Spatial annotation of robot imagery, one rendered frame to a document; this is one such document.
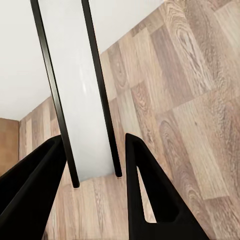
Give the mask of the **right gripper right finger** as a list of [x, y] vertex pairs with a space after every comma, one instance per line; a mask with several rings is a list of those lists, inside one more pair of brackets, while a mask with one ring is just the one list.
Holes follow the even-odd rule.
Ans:
[[[125, 134], [129, 240], [210, 240], [145, 142]], [[156, 223], [145, 220], [137, 167]]]

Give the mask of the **hardback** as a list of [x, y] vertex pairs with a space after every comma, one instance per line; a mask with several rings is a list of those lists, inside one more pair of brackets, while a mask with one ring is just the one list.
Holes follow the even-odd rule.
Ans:
[[122, 177], [89, 0], [30, 0], [73, 187]]

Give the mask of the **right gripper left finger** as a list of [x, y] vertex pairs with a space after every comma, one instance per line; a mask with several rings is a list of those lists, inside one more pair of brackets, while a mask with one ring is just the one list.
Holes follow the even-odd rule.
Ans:
[[60, 134], [0, 176], [0, 240], [42, 240], [66, 163]]

